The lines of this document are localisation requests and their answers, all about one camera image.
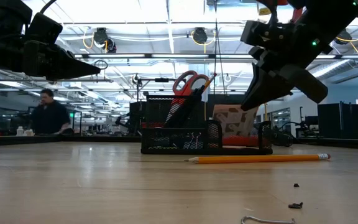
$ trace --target ceiling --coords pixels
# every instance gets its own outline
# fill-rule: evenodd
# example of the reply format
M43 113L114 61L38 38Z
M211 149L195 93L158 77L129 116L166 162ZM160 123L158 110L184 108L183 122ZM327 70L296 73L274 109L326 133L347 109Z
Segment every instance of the ceiling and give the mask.
M47 0L23 1L34 11L34 14L47 2ZM98 27L107 28L108 35L116 43L117 54L213 54L216 43L215 17L219 22L220 53L248 54L251 46L239 41L245 22L257 19L268 21L269 16L258 16L258 7L263 6L257 5L256 1L244 2L248 3L240 4L240 0L220 0L215 16L214 10L207 6L204 0L58 0L47 9L45 14L63 25L63 32L57 44L75 54L104 54L104 50L94 44L89 47L92 44L93 32ZM280 22L288 22L292 14L291 6L278 8ZM195 44L191 38L191 32L195 27L206 29L208 42L211 42L209 45L204 47ZM358 19L350 24L347 31L353 39L358 39ZM354 45L358 48L358 41L354 42ZM331 54L334 55L357 54L351 44L333 43L332 46L335 50ZM94 62L94 60L82 60L88 63ZM105 61L109 67L97 76L56 83L49 83L42 78L0 71L0 78L14 80L23 85L18 87L0 83L0 88L30 89L34 90L29 91L30 94L35 96L42 88L59 89L61 91L58 92L58 96L67 99L70 103L105 103L112 110L116 109L115 103L118 103L117 105L122 109L121 114L128 110L126 104L136 101L136 85L132 82L136 74L140 78L177 78L187 70L196 70L205 75L214 72L214 60L211 59L117 58ZM225 90L238 90L230 91L231 94L244 94L253 77L251 62L252 60L224 60L223 67L218 65L216 70L219 74L223 71L226 82L224 83L222 77L217 78L215 89L219 93L225 88ZM321 71L330 68L329 66L332 68L339 62L317 60L309 66L309 69ZM355 73L358 73L358 64L327 78L322 75L321 79L324 79L328 85L335 85L333 84L335 81ZM172 85L173 82L149 82L142 87L142 92L172 95ZM338 85L358 85L358 77ZM77 89L77 91L68 91L69 89ZM139 95L140 99L145 98L142 93Z

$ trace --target white wall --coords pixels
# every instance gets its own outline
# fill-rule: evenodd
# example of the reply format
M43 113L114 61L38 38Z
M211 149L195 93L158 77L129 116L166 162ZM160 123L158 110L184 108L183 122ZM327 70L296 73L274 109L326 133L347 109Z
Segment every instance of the white wall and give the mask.
M321 102L321 104L339 103L343 101L345 103L356 103L358 99L358 86L343 86L343 85L331 85L328 87L328 95ZM268 102L267 112L273 112L289 108L291 111L291 121L300 122L300 110L302 108L302 117L305 116L317 116L317 104L307 98L303 93L294 93L292 96L286 96L284 101L271 101ZM262 105L258 110L258 115L261 115L264 119L265 108ZM291 125L291 132L295 135L295 125Z
M358 86L331 85L328 88L328 96L321 103L356 103L358 99Z

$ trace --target ducting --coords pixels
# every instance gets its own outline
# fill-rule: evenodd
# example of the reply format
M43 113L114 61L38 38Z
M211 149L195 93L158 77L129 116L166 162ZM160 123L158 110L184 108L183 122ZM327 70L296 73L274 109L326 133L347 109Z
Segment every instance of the ducting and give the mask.
M345 54L354 54L354 50L349 50ZM320 65L309 70L317 79L324 80L331 78L337 74L347 72L353 69L356 66L355 60L341 60L339 62L334 62L326 65Z

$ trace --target wooden table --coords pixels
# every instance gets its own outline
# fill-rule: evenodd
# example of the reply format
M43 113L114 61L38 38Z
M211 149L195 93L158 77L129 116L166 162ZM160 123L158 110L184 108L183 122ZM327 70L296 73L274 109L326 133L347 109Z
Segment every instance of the wooden table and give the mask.
M358 149L274 150L332 161L194 165L139 143L0 146L0 223L358 223Z

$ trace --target scissors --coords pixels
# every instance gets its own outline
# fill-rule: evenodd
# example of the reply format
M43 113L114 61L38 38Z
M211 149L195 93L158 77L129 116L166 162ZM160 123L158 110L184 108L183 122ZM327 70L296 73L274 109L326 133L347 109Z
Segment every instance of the scissors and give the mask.
M187 71L183 73L173 84L173 92L175 96L188 96L193 90L204 85L209 78L206 75L198 75L195 71ZM178 90L178 85L180 82L184 81L185 85Z

